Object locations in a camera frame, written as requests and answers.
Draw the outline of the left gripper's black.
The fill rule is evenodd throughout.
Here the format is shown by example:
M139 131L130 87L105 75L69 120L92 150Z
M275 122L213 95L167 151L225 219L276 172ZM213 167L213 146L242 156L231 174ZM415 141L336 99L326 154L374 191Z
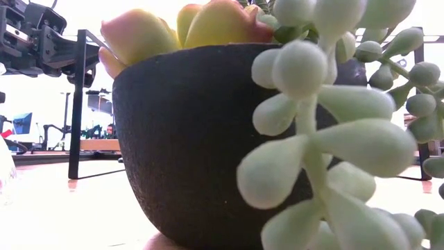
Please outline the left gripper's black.
M26 30L25 5L0 5L0 75L25 75L37 77L46 74L52 77L67 75L67 80L75 84L77 78L76 59L78 42L85 45L84 88L90 88L96 76L99 63L101 41L89 30L85 41L63 38L61 34L43 25L40 30L40 68L36 56L36 39L31 30Z

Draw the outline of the dark textured plant pot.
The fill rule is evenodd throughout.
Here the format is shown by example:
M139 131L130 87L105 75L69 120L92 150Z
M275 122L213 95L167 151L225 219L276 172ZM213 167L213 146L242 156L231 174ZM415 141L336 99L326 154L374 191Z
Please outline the dark textured plant pot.
M86 48L88 38L97 46L102 45L105 47L104 42L99 40L95 35L93 35L87 29L79 29L77 32L77 41L75 48L75 74L74 74L74 95L73 95L73 106L72 106L72 117L71 117L71 144L69 151L69 168L68 168L68 178L71 180L78 180L82 178L91 178L95 176L102 176L106 174L112 174L115 172L121 172L123 170L117 170L113 172L104 172L100 174L95 174L91 176L78 176L78 166L80 161L80 127L82 122L82 111L83 111L83 86L85 84L86 75ZM414 60L415 63L424 61L424 36L422 37L421 45L415 47L414 50ZM419 145L419 165L420 165L420 178L411 178L406 176L399 176L399 178L406 178L415 181L429 181L432 177L425 172L423 163L426 159L430 157L428 144Z

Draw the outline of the dark twin monitors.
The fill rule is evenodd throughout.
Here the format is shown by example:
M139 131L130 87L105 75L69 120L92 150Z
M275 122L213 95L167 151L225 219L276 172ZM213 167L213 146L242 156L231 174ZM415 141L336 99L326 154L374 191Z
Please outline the dark twin monitors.
M100 90L88 90L85 94L87 95L88 108L96 112L113 115L112 101L106 97L107 94L111 94L110 91L102 88Z

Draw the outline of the blue lit monitor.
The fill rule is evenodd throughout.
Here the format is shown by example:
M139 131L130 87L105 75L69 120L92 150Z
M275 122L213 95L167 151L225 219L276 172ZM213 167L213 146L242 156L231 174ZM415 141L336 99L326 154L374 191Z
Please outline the blue lit monitor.
M30 133L32 115L31 112L25 112L14 116L12 119L12 125L16 135Z

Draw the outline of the neighbouring station wooden table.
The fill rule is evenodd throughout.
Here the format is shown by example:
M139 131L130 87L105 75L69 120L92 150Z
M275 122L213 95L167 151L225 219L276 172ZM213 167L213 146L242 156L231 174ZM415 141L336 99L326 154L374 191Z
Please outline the neighbouring station wooden table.
M117 139L88 139L80 141L83 151L120 151Z

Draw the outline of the succulent plant in dark pot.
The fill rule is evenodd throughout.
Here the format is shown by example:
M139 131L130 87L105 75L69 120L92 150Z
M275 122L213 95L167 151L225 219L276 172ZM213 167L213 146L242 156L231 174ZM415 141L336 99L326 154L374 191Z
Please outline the succulent plant in dark pot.
M190 250L444 250L444 213L368 206L444 140L440 68L394 56L416 0L210 0L172 30L101 24L117 137L145 215Z

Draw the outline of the black aluminium rig frame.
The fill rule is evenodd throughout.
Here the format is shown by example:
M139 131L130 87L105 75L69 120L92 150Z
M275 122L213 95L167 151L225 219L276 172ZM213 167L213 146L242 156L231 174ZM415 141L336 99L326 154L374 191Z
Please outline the black aluminium rig frame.
M81 152L79 155L79 161L88 160L118 160L121 157L120 153L110 152ZM45 165L55 163L67 163L69 162L69 153L67 151L62 152L46 152L36 151L34 154L22 154L12 155L12 159L15 166L29 166L29 165Z

